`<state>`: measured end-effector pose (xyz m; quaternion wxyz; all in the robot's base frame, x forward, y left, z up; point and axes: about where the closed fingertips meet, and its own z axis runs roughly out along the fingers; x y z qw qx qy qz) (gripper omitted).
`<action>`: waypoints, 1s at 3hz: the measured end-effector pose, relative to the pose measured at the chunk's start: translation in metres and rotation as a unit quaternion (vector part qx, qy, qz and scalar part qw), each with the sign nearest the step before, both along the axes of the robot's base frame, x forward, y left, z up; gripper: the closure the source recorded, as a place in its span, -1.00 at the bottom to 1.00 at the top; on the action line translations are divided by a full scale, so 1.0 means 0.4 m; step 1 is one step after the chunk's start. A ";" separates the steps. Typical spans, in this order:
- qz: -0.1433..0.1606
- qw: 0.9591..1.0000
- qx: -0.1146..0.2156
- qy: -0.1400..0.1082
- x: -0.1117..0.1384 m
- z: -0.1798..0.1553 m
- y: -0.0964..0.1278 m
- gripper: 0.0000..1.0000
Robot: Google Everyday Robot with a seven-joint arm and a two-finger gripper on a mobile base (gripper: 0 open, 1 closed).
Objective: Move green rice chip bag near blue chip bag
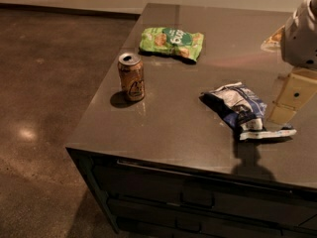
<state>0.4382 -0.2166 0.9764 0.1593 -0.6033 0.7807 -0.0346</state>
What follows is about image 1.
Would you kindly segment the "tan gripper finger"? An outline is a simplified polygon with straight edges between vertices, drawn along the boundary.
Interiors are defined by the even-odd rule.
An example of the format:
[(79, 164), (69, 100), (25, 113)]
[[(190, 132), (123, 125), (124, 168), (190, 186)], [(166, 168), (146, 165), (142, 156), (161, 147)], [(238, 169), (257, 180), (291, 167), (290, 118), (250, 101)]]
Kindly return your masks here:
[(271, 36), (264, 40), (261, 49), (265, 52), (277, 52), (280, 50), (284, 26), (277, 29)]
[(287, 124), (316, 93), (317, 71), (295, 67), (284, 80), (268, 121), (278, 125)]

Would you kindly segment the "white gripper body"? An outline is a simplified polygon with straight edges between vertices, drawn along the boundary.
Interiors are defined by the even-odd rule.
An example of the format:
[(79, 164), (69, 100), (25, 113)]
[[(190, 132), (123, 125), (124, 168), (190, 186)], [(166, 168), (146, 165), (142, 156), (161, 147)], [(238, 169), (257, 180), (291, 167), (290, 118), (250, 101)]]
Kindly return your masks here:
[(286, 21), (281, 55), (293, 66), (317, 68), (317, 0), (303, 0)]

